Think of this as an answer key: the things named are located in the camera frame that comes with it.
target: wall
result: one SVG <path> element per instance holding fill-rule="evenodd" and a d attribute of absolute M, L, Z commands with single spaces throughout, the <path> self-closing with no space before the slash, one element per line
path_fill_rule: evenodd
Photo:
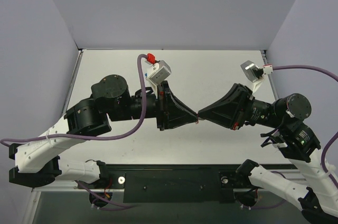
<path fill-rule="evenodd" d="M 52 0 L 0 0 L 0 137 L 40 135 L 61 114 L 77 47 Z M 21 223 L 30 189 L 8 183 L 0 146 L 1 223 Z"/>
<path fill-rule="evenodd" d="M 338 74 L 338 0 L 296 0 L 276 38 L 268 49 L 268 61 L 275 66 L 309 64 Z M 299 92 L 312 104 L 306 123 L 315 130 L 322 146 L 336 133 L 336 82 L 321 73 L 287 70 L 274 73 L 279 95 Z M 338 144 L 328 159 L 338 165 Z"/>
<path fill-rule="evenodd" d="M 267 49 L 295 0 L 54 0 L 80 48 Z"/>

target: purple cable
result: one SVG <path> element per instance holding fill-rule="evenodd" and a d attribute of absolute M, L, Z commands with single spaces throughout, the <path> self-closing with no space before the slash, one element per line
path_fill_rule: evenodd
<path fill-rule="evenodd" d="M 142 111 L 141 111 L 141 116 L 139 118 L 139 121 L 133 129 L 131 129 L 130 131 L 128 131 L 124 134 L 116 135 L 116 136 L 112 136 L 112 137 L 93 137 L 93 136 L 82 136 L 82 135 L 72 135 L 72 134 L 52 134 L 52 135 L 48 135 L 48 138 L 64 137 L 64 138 L 84 139 L 86 141 L 114 141 L 114 140 L 117 140 L 117 139 L 128 137 L 131 134 L 133 134 L 134 132 L 136 132 L 141 127 L 141 124 L 144 121 L 144 118 L 146 116 L 146 109 L 147 109 L 146 86 L 145 86 L 145 83 L 144 83 L 143 72 L 142 72 L 142 64 L 141 64 L 142 58 L 146 59 L 147 56 L 145 54 L 140 54 L 137 57 L 137 69 L 138 69 L 138 76 L 139 76 L 139 81 L 140 81 L 140 84 L 141 84 L 141 93 L 142 93 Z M 46 139 L 45 136 L 36 137 L 36 138 L 28 138 L 28 139 L 3 138 L 2 140 L 0 140 L 0 143 L 5 145 L 5 146 L 10 146 L 6 142 L 25 143 L 25 142 L 32 142 L 32 141 L 41 141 L 41 140 L 44 140 L 44 139 Z"/>
<path fill-rule="evenodd" d="M 285 177 L 282 173 L 280 173 L 280 172 L 278 172 L 278 171 L 271 171 L 271 173 L 279 174 L 279 175 L 281 175 L 282 177 L 284 177 L 284 178 L 286 179 L 286 177 Z M 280 207 L 280 206 L 281 206 L 282 204 L 284 204 L 285 202 L 286 202 L 286 200 L 285 200 L 285 199 L 282 199 L 279 203 L 273 204 L 272 206 L 266 206 L 266 207 L 251 207 L 251 210 L 268 210 L 268 209 L 273 209 L 273 208 L 276 208 L 276 207 Z"/>
<path fill-rule="evenodd" d="M 327 76 L 331 77 L 332 79 L 334 79 L 335 81 L 338 82 L 338 76 L 337 75 L 335 75 L 334 73 L 331 73 L 331 72 L 329 72 L 329 71 L 327 71 L 323 68 L 320 68 L 320 67 L 304 66 L 304 65 L 299 65 L 299 64 L 296 64 L 296 65 L 293 65 L 293 66 L 273 67 L 274 71 L 284 70 L 284 69 L 308 69 L 308 70 L 313 70 L 313 71 L 317 71 L 317 72 L 321 72 L 323 74 L 326 74 Z M 326 157 L 327 150 L 337 140 L 337 138 L 338 138 L 338 132 L 329 140 L 327 145 L 323 148 L 322 155 L 321 155 L 321 165 L 322 165 L 325 173 L 328 172 L 328 169 L 327 169 L 326 164 L 325 164 L 325 157 Z M 328 176 L 332 180 L 332 182 L 334 183 L 336 188 L 338 189 L 338 182 L 334 178 L 334 176 L 332 174 L 330 174 Z"/>
<path fill-rule="evenodd" d="M 85 189 L 86 191 L 88 191 L 90 194 L 92 194 L 95 198 L 99 199 L 99 200 L 102 200 L 103 202 L 105 203 L 108 203 L 108 204 L 112 204 L 114 206 L 117 206 L 117 207 L 122 207 L 121 209 L 120 208 L 109 208 L 109 209 L 104 209 L 104 208 L 100 208 L 100 210 L 105 210 L 105 211 L 122 211 L 122 210 L 127 210 L 127 209 L 130 209 L 130 208 L 133 208 L 134 206 L 126 206 L 124 204 L 120 204 L 120 203 L 117 203 L 117 202 L 112 202 L 108 199 L 105 199 L 101 196 L 99 196 L 98 194 L 96 194 L 95 192 L 91 191 L 88 187 L 86 187 L 83 183 L 79 182 L 79 181 L 75 181 L 80 187 L 82 187 L 83 189 Z"/>

